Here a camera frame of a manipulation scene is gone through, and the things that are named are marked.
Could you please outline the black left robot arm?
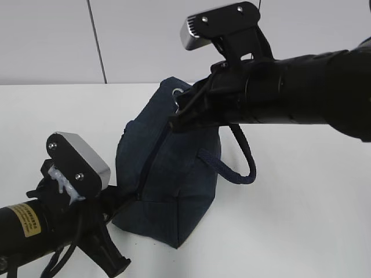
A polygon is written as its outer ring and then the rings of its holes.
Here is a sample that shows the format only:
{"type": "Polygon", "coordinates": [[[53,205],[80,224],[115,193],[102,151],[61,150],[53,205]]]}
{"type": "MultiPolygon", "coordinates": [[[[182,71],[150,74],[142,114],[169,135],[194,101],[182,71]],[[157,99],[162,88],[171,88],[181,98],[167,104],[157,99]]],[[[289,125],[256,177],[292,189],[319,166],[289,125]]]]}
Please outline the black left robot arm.
{"type": "Polygon", "coordinates": [[[46,159],[43,178],[27,192],[29,201],[1,208],[1,273],[17,277],[19,267],[51,254],[41,276],[55,277],[79,248],[108,277],[117,277],[131,260],[112,242],[107,224],[129,198],[110,185],[92,200],[70,203],[70,196],[60,193],[49,175],[52,167],[46,159]]]}

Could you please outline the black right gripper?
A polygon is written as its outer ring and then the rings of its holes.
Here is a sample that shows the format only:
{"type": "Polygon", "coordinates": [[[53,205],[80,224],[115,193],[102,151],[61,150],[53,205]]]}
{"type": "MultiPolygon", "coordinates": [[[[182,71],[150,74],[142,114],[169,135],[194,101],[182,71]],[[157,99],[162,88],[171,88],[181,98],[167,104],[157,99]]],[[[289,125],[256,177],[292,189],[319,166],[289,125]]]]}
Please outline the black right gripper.
{"type": "Polygon", "coordinates": [[[226,61],[212,65],[210,75],[175,94],[177,111],[169,119],[175,133],[249,123],[249,60],[239,69],[226,61]]]}

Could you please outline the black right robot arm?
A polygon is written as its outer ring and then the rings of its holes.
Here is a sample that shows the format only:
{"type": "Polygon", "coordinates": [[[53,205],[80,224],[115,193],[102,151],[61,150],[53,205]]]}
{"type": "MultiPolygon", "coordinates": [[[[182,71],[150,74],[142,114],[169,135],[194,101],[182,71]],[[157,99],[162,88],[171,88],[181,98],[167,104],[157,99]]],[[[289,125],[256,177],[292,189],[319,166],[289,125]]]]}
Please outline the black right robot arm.
{"type": "Polygon", "coordinates": [[[176,132],[231,124],[329,125],[370,141],[370,40],[351,50],[212,66],[178,96],[176,132]]]}

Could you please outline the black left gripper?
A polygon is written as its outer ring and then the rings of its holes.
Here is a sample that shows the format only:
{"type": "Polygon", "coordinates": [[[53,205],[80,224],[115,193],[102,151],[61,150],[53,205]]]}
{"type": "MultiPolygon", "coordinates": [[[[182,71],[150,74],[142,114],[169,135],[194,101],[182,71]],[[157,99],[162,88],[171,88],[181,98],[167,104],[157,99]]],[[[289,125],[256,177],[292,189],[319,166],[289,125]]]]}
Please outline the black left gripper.
{"type": "Polygon", "coordinates": [[[118,188],[110,185],[93,199],[72,201],[66,189],[59,191],[58,180],[49,173],[55,168],[51,160],[44,161],[41,181],[27,192],[26,204],[41,230],[27,238],[28,251],[52,252],[83,239],[84,253],[108,277],[119,276],[131,260],[117,249],[106,226],[122,204],[118,188]]]}

